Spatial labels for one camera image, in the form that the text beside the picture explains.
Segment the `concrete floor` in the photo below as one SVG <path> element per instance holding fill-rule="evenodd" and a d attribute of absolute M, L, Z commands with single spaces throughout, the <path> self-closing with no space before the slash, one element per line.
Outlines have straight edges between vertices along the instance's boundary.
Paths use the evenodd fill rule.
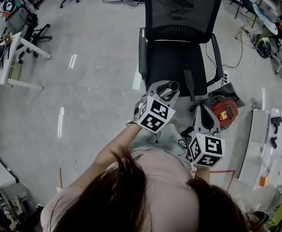
<path fill-rule="evenodd" d="M 23 87 L 0 87 L 0 157 L 42 204 L 59 187 L 59 168 L 67 186 L 93 161 L 132 116 L 133 107 L 144 90 L 132 89 L 138 64 L 139 28 L 145 26 L 144 7 L 130 9 L 123 4 L 101 0 L 72 0 L 63 9 L 61 0 L 46 0 L 37 12 L 39 24 L 51 24 L 45 35 L 53 40 L 39 47 L 52 58 L 34 59 L 26 55 L 20 80 L 44 86 L 43 91 Z M 223 64 L 235 66 L 240 58 L 241 43 L 234 39 L 245 22 L 236 20 L 235 5 L 223 0 L 214 33 Z M 211 43 L 208 54 L 214 59 Z M 208 80 L 215 68 L 203 58 Z M 71 56 L 77 54 L 74 68 L 68 68 Z M 228 69 L 230 81 L 238 95 L 247 102 L 240 116 L 224 132 L 228 169 L 240 167 L 250 128 L 250 99 L 262 99 L 266 89 L 266 109 L 282 109 L 282 79 L 275 75 L 270 59 L 262 59 L 255 50 L 243 44 L 243 56 L 237 70 Z M 218 88 L 214 84 L 209 90 Z M 176 105 L 175 119 L 185 128 L 191 124 L 189 100 Z M 62 137 L 57 138 L 58 115 L 65 108 Z M 235 180 L 230 193 L 253 205 L 260 199 L 267 203 L 273 189 L 251 193 Z"/>

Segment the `orange object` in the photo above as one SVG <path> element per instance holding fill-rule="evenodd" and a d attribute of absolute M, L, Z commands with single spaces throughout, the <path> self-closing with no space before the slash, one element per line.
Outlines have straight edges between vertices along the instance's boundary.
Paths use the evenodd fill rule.
<path fill-rule="evenodd" d="M 228 128 L 238 116 L 238 107 L 234 100 L 224 99 L 211 107 L 212 112 L 219 120 L 220 128 Z"/>
<path fill-rule="evenodd" d="M 260 186 L 261 187 L 265 187 L 266 186 L 266 184 L 267 184 L 267 177 L 268 176 L 261 176 L 261 178 L 260 178 Z"/>

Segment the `hand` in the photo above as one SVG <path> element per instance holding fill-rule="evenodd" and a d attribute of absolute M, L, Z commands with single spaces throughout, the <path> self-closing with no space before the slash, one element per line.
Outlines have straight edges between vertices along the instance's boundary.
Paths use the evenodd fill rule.
<path fill-rule="evenodd" d="M 138 121 L 138 117 L 139 117 L 139 105 L 141 103 L 143 103 L 147 98 L 147 94 L 143 95 L 141 97 L 141 100 L 138 101 L 136 104 L 135 104 L 135 110 L 134 110 L 134 114 L 133 114 L 133 121 L 134 122 L 137 122 Z"/>
<path fill-rule="evenodd" d="M 14 231 L 15 228 L 16 228 L 16 224 L 15 223 L 12 223 L 12 224 L 9 225 L 9 229 L 10 230 Z"/>

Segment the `black cable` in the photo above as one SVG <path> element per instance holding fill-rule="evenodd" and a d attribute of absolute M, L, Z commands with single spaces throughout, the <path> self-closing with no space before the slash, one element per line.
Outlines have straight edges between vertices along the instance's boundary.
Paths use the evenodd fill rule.
<path fill-rule="evenodd" d="M 184 140 L 184 139 L 179 139 L 179 140 L 178 140 L 178 144 L 179 144 L 179 146 L 181 146 L 183 149 L 188 150 L 188 143 L 186 142 L 186 140 Z"/>
<path fill-rule="evenodd" d="M 215 68 L 217 68 L 216 65 L 215 65 L 215 63 L 214 63 L 214 61 L 210 58 L 210 56 L 209 56 L 208 53 L 207 53 L 207 44 L 205 44 L 205 54 L 208 56 L 209 60 L 213 62 Z M 228 68 L 236 69 L 236 68 L 239 66 L 240 62 L 241 62 L 242 55 L 243 55 L 243 41 L 242 41 L 242 37 L 241 37 L 241 56 L 240 56 L 240 59 L 239 59 L 238 64 L 237 64 L 235 67 L 234 67 L 234 66 L 230 66 L 230 65 L 223 64 L 222 67 L 223 67 L 223 66 L 226 66 L 226 67 L 228 67 Z"/>
<path fill-rule="evenodd" d="M 188 127 L 187 129 L 183 130 L 180 135 L 185 138 L 185 140 L 187 138 L 191 138 L 191 136 L 189 135 L 189 133 L 191 133 L 194 130 L 194 128 L 192 126 Z"/>
<path fill-rule="evenodd" d="M 214 61 L 210 58 L 210 56 L 208 55 L 208 52 L 207 52 L 207 44 L 205 44 L 205 54 L 208 56 L 209 60 L 212 61 L 212 63 L 214 64 L 215 68 L 217 68 L 215 62 L 214 62 Z"/>

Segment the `helmet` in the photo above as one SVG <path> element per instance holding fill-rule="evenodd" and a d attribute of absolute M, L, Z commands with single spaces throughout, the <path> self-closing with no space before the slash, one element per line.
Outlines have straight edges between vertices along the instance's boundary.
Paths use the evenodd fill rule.
<path fill-rule="evenodd" d="M 253 43 L 257 53 L 262 58 L 268 58 L 271 55 L 271 44 L 268 37 L 263 37 L 261 34 L 254 36 Z"/>

